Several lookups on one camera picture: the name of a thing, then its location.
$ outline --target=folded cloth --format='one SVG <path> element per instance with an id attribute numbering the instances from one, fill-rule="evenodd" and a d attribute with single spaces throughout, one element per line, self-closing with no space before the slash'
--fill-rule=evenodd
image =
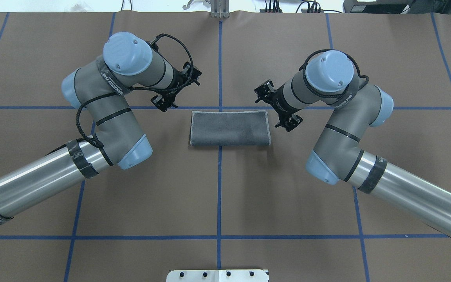
<path id="1" fill-rule="evenodd" d="M 191 146 L 268 146 L 267 111 L 193 111 Z"/>

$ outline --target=white metal bracket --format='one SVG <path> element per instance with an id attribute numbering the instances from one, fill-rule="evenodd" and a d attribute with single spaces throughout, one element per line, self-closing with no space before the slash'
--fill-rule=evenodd
<path id="1" fill-rule="evenodd" d="M 229 0 L 211 0 L 212 18 L 229 18 Z"/>
<path id="2" fill-rule="evenodd" d="M 264 269 L 224 269 L 203 271 L 170 271 L 166 282 L 269 282 Z"/>

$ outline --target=metal stand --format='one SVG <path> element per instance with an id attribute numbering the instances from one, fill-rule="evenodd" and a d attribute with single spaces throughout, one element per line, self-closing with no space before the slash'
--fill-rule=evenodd
<path id="1" fill-rule="evenodd" d="M 211 0 L 212 18 L 229 18 L 229 0 Z"/>

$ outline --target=silver metal tube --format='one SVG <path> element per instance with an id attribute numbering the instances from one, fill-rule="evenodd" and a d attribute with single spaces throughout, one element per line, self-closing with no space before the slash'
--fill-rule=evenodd
<path id="1" fill-rule="evenodd" d="M 109 167 L 90 143 L 80 147 L 97 172 Z M 13 217 L 84 179 L 67 148 L 60 149 L 0 178 L 0 214 Z"/>
<path id="2" fill-rule="evenodd" d="M 359 187 L 363 171 L 370 170 L 371 154 L 363 155 L 349 182 Z M 451 193 L 391 163 L 371 191 L 374 195 L 420 218 L 451 237 Z"/>

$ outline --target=light blue joint cap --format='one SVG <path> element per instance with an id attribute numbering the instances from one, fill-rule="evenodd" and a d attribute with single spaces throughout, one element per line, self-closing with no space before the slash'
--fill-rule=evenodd
<path id="1" fill-rule="evenodd" d="M 337 184 L 339 178 L 333 173 L 333 171 L 320 159 L 314 150 L 311 151 L 311 155 L 306 163 L 306 170 L 314 175 L 317 179 L 322 180 L 331 185 Z"/>
<path id="2" fill-rule="evenodd" d="M 381 110 L 379 110 L 379 114 L 374 122 L 370 124 L 371 127 L 378 127 L 379 125 L 382 125 L 385 120 L 391 116 L 392 110 L 394 109 L 394 100 L 392 97 L 378 86 L 375 87 L 377 87 L 381 92 Z"/>
<path id="3" fill-rule="evenodd" d="M 76 73 L 79 69 L 73 71 L 70 75 L 68 75 L 64 80 L 62 80 L 62 95 L 64 98 L 74 107 L 78 109 L 81 106 L 81 103 L 78 100 L 78 96 L 76 95 L 76 89 L 74 88 L 74 78 L 76 77 Z"/>
<path id="4" fill-rule="evenodd" d="M 109 37 L 102 52 L 107 66 L 121 75 L 136 75 L 152 62 L 149 44 L 130 32 L 118 32 Z"/>
<path id="5" fill-rule="evenodd" d="M 119 161 L 118 166 L 120 166 L 121 169 L 127 170 L 145 161 L 151 155 L 152 147 L 149 144 L 149 140 L 147 140 L 147 136 L 144 134 L 123 159 Z"/>
<path id="6" fill-rule="evenodd" d="M 327 93 L 344 90 L 353 76 L 352 62 L 337 50 L 321 53 L 306 67 L 307 81 L 317 90 Z"/>

